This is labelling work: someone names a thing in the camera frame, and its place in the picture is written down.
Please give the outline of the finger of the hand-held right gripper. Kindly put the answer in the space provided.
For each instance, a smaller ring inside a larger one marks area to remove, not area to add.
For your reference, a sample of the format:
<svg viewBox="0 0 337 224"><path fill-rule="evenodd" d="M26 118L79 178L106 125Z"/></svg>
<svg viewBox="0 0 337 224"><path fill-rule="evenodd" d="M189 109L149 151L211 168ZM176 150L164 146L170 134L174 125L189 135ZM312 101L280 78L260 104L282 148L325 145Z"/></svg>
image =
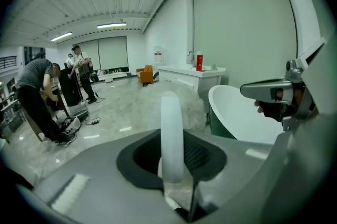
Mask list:
<svg viewBox="0 0 337 224"><path fill-rule="evenodd" d="M243 84L241 94L262 102L292 102L293 86L286 78L276 78Z"/></svg>

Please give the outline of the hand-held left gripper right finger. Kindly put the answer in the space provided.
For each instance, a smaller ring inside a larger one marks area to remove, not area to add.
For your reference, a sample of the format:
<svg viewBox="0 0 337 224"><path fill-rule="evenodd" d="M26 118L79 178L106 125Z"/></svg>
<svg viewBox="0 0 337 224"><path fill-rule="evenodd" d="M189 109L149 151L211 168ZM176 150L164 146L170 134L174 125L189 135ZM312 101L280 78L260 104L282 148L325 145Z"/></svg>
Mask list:
<svg viewBox="0 0 337 224"><path fill-rule="evenodd" d="M271 145L184 133L184 161L193 178L187 220L225 206L258 172Z"/></svg>

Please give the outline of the person's right hand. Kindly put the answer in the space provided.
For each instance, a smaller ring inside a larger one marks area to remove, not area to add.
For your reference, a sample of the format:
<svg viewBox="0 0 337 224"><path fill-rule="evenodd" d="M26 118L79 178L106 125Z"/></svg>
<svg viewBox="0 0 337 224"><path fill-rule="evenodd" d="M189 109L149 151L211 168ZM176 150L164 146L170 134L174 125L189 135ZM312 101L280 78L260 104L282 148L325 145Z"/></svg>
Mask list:
<svg viewBox="0 0 337 224"><path fill-rule="evenodd" d="M257 107L258 113L263 113L265 117L272 118L277 122L282 121L282 114L285 109L285 105L282 103L266 103L256 100L254 106Z"/></svg>

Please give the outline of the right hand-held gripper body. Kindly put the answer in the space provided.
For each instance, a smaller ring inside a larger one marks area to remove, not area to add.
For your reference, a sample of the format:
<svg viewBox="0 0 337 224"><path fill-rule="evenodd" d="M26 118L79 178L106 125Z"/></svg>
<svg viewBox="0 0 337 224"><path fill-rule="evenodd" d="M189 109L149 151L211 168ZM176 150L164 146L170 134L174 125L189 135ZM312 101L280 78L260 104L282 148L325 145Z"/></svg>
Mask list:
<svg viewBox="0 0 337 224"><path fill-rule="evenodd" d="M277 138L254 189L253 219L336 218L336 40L302 78L317 115Z"/></svg>

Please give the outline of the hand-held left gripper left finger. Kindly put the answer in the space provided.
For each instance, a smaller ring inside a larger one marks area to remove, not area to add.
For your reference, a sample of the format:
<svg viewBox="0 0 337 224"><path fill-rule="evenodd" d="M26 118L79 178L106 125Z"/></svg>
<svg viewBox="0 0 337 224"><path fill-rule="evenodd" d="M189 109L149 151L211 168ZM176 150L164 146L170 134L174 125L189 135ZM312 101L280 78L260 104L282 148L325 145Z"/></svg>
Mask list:
<svg viewBox="0 0 337 224"><path fill-rule="evenodd" d="M34 189L51 204L75 174L89 178L67 216L79 223L185 223L165 202L162 192L137 188L119 172L116 159L127 145L150 132L133 134L102 143L79 153L52 172Z"/></svg>

